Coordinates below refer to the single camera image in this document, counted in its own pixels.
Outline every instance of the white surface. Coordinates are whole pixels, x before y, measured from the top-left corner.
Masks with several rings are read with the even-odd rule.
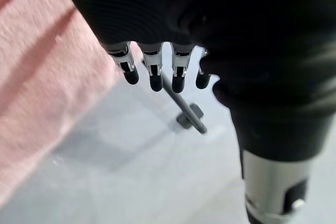
[[[169,50],[163,70],[171,77]],[[212,85],[195,87],[200,54],[197,48],[182,96],[203,110],[206,135],[181,129],[178,107],[164,91],[152,93],[139,66],[140,83],[113,89],[0,211],[0,223],[247,224],[229,111]],[[330,140],[293,224],[335,223],[335,152]]]

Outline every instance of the robotic finger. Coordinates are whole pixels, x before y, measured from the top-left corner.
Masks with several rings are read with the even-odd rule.
[[[106,45],[100,43],[106,52],[112,57],[114,63],[124,73],[129,84],[137,84],[139,74],[134,64],[133,55],[130,49],[130,42],[125,41],[117,44]]]
[[[207,49],[203,48],[201,58],[206,57],[207,54],[208,54]],[[199,89],[205,89],[206,87],[208,87],[209,81],[210,81],[210,74],[204,73],[202,69],[199,68],[196,77],[196,87],[198,87]]]
[[[153,91],[158,92],[163,87],[163,80],[161,76],[162,69],[162,45],[156,44],[142,44],[138,43],[143,53],[143,59],[149,73],[150,85]]]
[[[190,57],[194,49],[194,45],[180,45],[171,43],[172,45],[172,68],[173,80],[172,89],[175,93],[181,93],[184,89],[184,78],[187,72]]]

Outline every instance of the prosthetic hand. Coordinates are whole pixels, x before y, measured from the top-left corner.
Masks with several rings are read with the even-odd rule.
[[[220,77],[213,91],[236,128],[249,220],[290,220],[336,110],[336,0],[73,1],[130,83],[133,61],[115,45],[139,43],[157,91],[170,41],[176,92],[192,47],[175,45],[206,48],[199,75]]]

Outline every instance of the pink towel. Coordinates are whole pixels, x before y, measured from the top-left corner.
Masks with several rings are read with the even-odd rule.
[[[0,0],[0,67],[1,206],[122,73],[71,0]]]

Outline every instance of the black fingertip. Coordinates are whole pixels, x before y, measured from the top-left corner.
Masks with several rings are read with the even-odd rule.
[[[184,79],[185,78],[181,76],[173,76],[172,89],[175,93],[181,93],[184,89]]]
[[[208,87],[210,81],[210,75],[208,74],[201,74],[198,72],[197,77],[196,77],[196,87],[199,89],[205,89]]]
[[[139,74],[138,71],[136,69],[136,67],[134,67],[134,71],[132,72],[125,72],[124,73],[125,79],[129,84],[137,84],[137,82],[139,81]]]
[[[155,92],[159,92],[163,87],[162,76],[149,76],[149,81],[151,84],[151,88]]]

